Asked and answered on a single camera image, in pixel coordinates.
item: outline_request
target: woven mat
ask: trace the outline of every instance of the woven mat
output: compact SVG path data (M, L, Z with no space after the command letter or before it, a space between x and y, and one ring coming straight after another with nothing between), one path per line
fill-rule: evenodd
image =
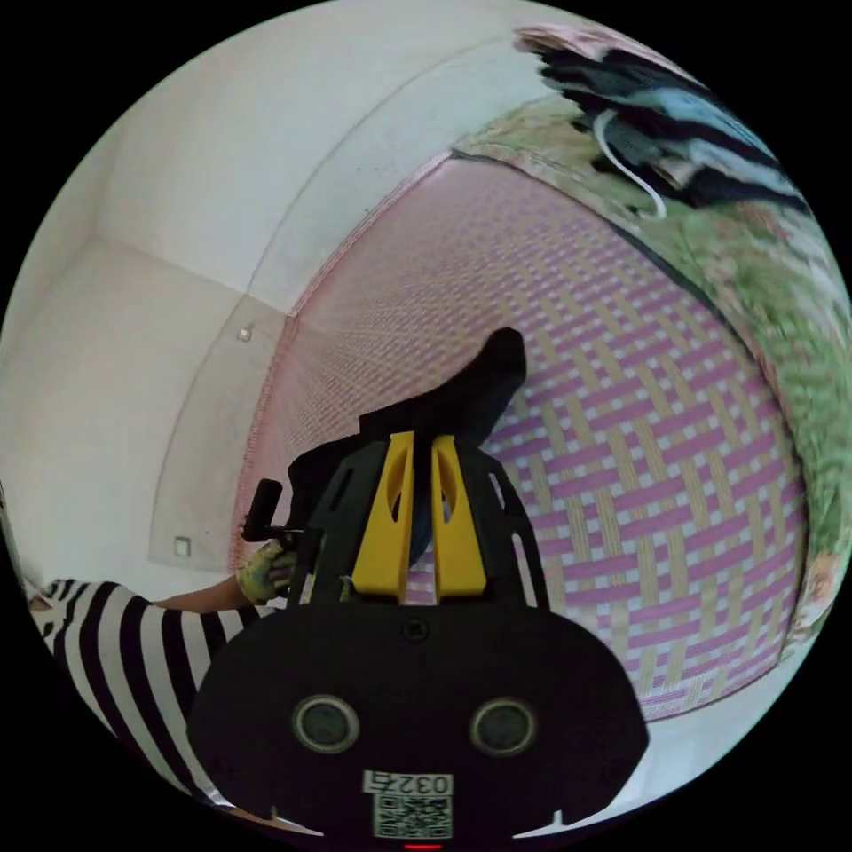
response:
M445 163L316 288L273 365L237 517L260 477L444 381L502 325L531 374L485 449L525 500L553 610L618 654L648 719L772 668L807 524L760 369L602 219L501 165ZM427 553L410 603L434 603L433 571Z

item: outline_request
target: yellow floral glove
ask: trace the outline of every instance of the yellow floral glove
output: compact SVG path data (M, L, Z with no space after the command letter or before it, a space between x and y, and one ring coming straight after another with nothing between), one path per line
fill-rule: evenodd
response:
M274 597L287 595L295 567L296 552L284 550L276 540L272 540L236 572L237 584L251 603L265 604Z

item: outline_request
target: black fabric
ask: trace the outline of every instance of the black fabric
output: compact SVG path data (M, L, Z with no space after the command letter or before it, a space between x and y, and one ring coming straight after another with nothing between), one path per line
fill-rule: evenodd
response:
M592 165L596 171L624 177L603 154L596 157L592 161ZM660 195L674 201L681 201L694 209L734 201L772 201L775 204L791 207L800 213L809 213L810 210L808 204L795 195L777 193L759 184L747 184L744 181L723 175L715 169L702 169L685 189L680 190L675 189L664 177L648 166L631 165L630 170Z
M287 526L304 529L346 456L396 432L413 431L414 519L410 563L431 540L430 449L439 435L480 446L526 381L524 338L513 328L491 334L479 354L444 384L417 397L363 414L359 433L300 455L288 468L293 489Z
M570 94L563 92L562 96L566 100L574 101L586 113L586 116L572 122L576 130L590 130L597 115L607 109L616 109L619 119L629 122L645 136L652 139L670 139L679 142L690 139L704 139L705 142L710 142L720 148L726 148L734 154L739 154L745 160L762 166L769 166L771 169L778 168L778 160L775 157L706 124L677 121L646 106L614 104L611 100L598 94L573 91Z
M725 109L724 104L708 89L691 83L663 67L649 67L629 60L604 61L593 65L579 64L571 57L549 59L540 74L554 83L581 83L607 96L626 97L643 89L683 89L708 103Z

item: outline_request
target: screw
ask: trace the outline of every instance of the screw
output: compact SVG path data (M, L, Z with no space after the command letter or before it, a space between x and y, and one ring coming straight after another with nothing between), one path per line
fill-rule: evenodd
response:
M429 625L423 619L407 619L402 625L402 638L411 643L423 642L429 636Z

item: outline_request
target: wall switch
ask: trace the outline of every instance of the wall switch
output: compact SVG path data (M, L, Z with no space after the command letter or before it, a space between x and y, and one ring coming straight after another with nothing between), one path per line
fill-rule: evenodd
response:
M178 535L175 538L175 556L180 559L188 559L190 553L192 553L193 544L191 540L185 538L182 535Z

